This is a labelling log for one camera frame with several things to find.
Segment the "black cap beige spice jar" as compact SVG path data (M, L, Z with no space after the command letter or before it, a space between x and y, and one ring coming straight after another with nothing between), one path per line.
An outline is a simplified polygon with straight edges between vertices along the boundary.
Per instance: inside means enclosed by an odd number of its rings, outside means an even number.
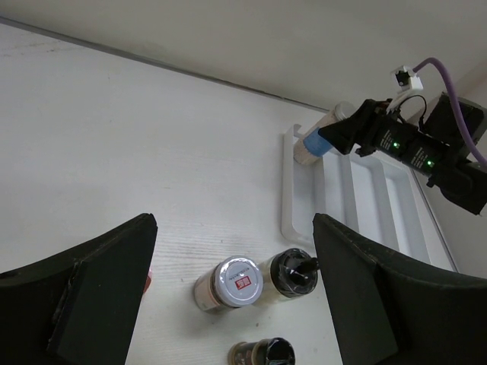
M317 286L319 262L298 248L287 249L258 265L263 275L263 292L257 305L297 299Z

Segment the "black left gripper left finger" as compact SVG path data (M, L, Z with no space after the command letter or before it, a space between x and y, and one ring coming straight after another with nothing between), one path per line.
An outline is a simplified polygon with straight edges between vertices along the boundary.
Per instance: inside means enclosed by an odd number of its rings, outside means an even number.
M124 364L154 252L140 214L85 243L1 275L3 364Z

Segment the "tall blue label spice bottle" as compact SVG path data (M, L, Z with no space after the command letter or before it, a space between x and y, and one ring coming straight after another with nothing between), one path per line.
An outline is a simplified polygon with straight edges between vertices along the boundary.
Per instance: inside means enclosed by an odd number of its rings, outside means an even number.
M311 165L319 160L333 146L321 137L318 131L323 127L347 119L356 110L357 108L350 102L342 101L336 104L294 144L294 160L302 165Z

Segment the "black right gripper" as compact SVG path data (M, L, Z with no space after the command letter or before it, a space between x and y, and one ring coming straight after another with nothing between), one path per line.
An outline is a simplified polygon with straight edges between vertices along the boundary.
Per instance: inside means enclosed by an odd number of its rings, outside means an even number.
M486 167L468 158L469 150L457 128L450 98L442 94L418 126L394 113L380 117L380 101L366 99L360 107L340 102L335 120L319 129L319 136L343 155L361 157L380 151L428 178L455 205L474 215L486 207Z

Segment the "white lid brown spice jar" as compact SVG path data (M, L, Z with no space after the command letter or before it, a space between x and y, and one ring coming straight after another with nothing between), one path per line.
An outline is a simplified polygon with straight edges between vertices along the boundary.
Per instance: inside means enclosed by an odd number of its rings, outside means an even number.
M263 292L263 274L258 265L243 255L230 256L201 275L193 296L206 313L223 313L253 305Z

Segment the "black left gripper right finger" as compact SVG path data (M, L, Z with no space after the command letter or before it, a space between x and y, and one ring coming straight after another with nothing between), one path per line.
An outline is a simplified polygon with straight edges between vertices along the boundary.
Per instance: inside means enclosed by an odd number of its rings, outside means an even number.
M345 364L484 364L486 281L420 262L328 214L314 244Z

